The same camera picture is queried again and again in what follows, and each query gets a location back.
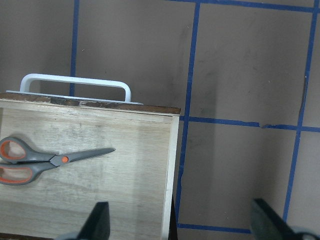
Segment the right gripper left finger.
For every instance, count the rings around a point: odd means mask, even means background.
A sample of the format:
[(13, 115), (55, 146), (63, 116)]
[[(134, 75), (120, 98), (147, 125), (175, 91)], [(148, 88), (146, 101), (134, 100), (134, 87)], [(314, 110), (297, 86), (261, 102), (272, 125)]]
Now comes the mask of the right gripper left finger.
[(108, 240), (111, 234), (109, 203), (97, 202), (77, 234), (77, 240)]

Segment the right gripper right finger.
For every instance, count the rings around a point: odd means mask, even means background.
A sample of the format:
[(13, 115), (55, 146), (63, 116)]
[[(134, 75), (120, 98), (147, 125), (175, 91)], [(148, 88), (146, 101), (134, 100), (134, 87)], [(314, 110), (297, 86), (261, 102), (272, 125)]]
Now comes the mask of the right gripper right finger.
[(255, 240), (295, 240), (293, 230), (262, 198), (251, 203), (251, 233)]

